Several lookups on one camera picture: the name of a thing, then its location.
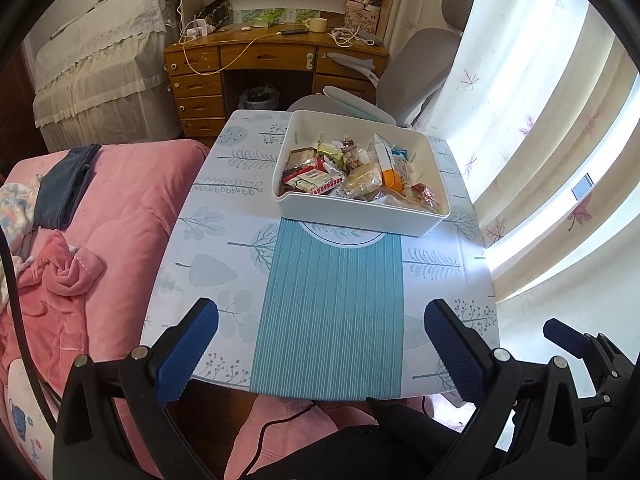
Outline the red date walnut pack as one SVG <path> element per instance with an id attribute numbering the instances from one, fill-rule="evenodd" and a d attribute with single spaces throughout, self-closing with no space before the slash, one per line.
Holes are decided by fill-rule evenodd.
<path id="1" fill-rule="evenodd" d="M 434 214 L 440 213 L 439 201 L 428 186 L 418 182 L 410 186 L 410 192 L 412 199 L 421 207 L 434 212 Z"/>

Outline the green pineapple cake pack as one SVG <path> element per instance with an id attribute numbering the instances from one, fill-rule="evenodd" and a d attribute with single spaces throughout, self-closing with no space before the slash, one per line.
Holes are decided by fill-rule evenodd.
<path id="1" fill-rule="evenodd" d="M 331 143 L 319 143 L 317 146 L 317 154 L 326 157 L 338 169 L 344 169 L 344 154 L 340 148 L 336 148 Z"/>

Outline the brown paper snack pack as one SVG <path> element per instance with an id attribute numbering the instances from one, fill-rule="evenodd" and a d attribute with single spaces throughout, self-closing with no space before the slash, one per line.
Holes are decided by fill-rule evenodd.
<path id="1" fill-rule="evenodd" d="M 288 154 L 285 170 L 297 170 L 305 167 L 314 167 L 317 162 L 317 151 L 314 148 L 296 148 Z"/>

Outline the pink crumpled garment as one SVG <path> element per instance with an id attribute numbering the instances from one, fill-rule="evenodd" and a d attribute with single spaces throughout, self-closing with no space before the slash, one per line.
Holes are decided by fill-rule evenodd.
<path id="1" fill-rule="evenodd" d="M 105 264 L 87 247 L 70 248 L 61 232 L 54 231 L 18 278 L 23 312 L 85 312 L 86 298 L 105 270 Z"/>

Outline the patterned tablecloth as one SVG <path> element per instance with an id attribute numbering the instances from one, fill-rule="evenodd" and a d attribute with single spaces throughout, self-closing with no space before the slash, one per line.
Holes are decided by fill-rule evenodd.
<path id="1" fill-rule="evenodd" d="M 290 116 L 233 113 L 196 176 L 160 264 L 141 340 L 209 298 L 218 330 L 195 370 L 213 384 L 326 401 L 454 386 L 425 333 L 447 301 L 491 347 L 494 290 L 449 146 L 431 142 L 451 214 L 422 237 L 285 220 L 271 178 Z"/>

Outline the pink bed quilt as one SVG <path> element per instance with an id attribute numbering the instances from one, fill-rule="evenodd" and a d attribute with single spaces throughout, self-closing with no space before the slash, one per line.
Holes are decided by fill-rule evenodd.
<path id="1" fill-rule="evenodd" d="M 30 354 L 61 394 L 74 359 L 137 347 L 172 229 L 208 149 L 191 140 L 105 145 L 64 231 L 38 229 L 17 280 Z"/>

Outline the navy folded trousers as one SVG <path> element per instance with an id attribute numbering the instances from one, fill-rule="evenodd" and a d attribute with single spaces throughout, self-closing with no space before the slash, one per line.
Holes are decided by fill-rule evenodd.
<path id="1" fill-rule="evenodd" d="M 71 148 L 42 178 L 35 226 L 60 231 L 70 226 L 92 179 L 93 159 L 100 149 L 97 143 Z"/>

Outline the orange white snack pack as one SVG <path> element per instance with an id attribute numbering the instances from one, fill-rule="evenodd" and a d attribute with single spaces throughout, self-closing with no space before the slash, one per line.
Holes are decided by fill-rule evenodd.
<path id="1" fill-rule="evenodd" d="M 400 193 L 404 189 L 404 180 L 402 180 L 400 173 L 395 169 L 390 144 L 388 144 L 382 136 L 375 133 L 373 145 L 376 157 L 378 158 L 378 166 L 380 166 L 381 169 L 384 186 Z"/>

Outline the white plastic storage bin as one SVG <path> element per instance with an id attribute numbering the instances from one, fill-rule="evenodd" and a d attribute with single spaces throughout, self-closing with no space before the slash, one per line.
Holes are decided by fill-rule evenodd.
<path id="1" fill-rule="evenodd" d="M 282 218 L 423 236 L 450 216 L 426 136 L 380 122 L 298 110 L 272 192 Z"/>

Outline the blue candy pack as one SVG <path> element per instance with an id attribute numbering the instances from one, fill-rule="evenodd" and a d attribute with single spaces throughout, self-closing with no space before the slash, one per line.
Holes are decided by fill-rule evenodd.
<path id="1" fill-rule="evenodd" d="M 408 159 L 408 151 L 405 148 L 398 148 L 397 146 L 393 146 L 392 147 L 392 153 L 394 156 L 398 156 L 401 157 L 405 160 L 409 160 Z"/>

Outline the floral curtain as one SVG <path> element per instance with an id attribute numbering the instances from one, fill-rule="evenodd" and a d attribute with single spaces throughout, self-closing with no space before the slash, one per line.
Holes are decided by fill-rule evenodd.
<path id="1" fill-rule="evenodd" d="M 411 118 L 448 143 L 508 299 L 638 219 L 638 67 L 589 0 L 394 0 L 386 44 L 431 28 L 459 45 Z"/>

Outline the red white small sachet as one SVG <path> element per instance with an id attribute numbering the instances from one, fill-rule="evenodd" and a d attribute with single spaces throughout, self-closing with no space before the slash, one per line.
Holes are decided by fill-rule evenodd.
<path id="1" fill-rule="evenodd" d="M 328 174 L 316 168 L 305 167 L 285 176 L 282 183 L 296 192 L 323 195 L 337 188 L 343 180 L 342 174 Z"/>

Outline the date walnut clear pack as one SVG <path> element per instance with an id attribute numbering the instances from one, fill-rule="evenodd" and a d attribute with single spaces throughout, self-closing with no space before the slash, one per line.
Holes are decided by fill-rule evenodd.
<path id="1" fill-rule="evenodd" d="M 364 148 L 360 148 L 352 139 L 346 138 L 343 141 L 341 151 L 343 153 L 344 167 L 347 172 L 351 172 L 370 162 L 368 152 Z"/>

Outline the lace covered piano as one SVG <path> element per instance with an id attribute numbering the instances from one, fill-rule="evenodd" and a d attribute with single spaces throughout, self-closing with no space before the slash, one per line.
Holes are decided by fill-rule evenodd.
<path id="1" fill-rule="evenodd" d="M 169 0 L 105 0 L 68 23 L 36 59 L 32 112 L 47 149 L 175 139 L 164 51 L 177 38 Z"/>

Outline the trash bin under desk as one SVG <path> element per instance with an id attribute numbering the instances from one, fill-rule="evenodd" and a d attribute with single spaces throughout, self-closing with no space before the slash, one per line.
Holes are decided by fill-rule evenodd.
<path id="1" fill-rule="evenodd" d="M 266 84 L 265 86 L 246 89 L 239 97 L 239 110 L 276 110 L 279 105 L 280 92 Z"/>

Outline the wooden desk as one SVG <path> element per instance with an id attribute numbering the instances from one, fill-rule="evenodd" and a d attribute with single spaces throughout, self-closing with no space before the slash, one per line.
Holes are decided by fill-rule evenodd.
<path id="1" fill-rule="evenodd" d="M 370 61 L 376 76 L 382 75 L 388 61 L 382 46 L 369 46 L 356 37 L 341 47 L 327 32 L 306 32 L 300 25 L 247 30 L 230 26 L 203 38 L 175 42 L 165 49 L 164 58 L 183 135 L 210 148 L 240 107 L 243 92 L 257 87 L 279 92 L 276 110 L 286 110 L 326 86 L 374 102 L 372 82 L 332 60 L 332 53 Z"/>

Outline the grey office chair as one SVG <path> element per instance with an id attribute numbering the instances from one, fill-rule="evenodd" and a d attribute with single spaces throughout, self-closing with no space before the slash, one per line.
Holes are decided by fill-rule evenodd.
<path id="1" fill-rule="evenodd" d="M 474 0 L 442 0 L 442 17 L 448 28 L 426 28 L 416 32 L 382 76 L 375 76 L 372 66 L 366 62 L 346 54 L 331 53 L 331 60 L 356 70 L 372 82 L 375 90 L 372 103 L 327 84 L 320 93 L 304 96 L 288 109 L 357 117 L 399 127 L 412 125 L 412 114 L 424 110 L 432 95 L 447 80 L 473 3 Z"/>

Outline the yellow mug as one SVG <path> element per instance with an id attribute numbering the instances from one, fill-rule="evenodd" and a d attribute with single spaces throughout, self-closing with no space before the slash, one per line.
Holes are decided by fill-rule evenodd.
<path id="1" fill-rule="evenodd" d="M 306 19 L 305 26 L 306 29 L 313 34 L 324 34 L 328 28 L 328 20 L 326 18 L 314 16 L 313 18 Z"/>

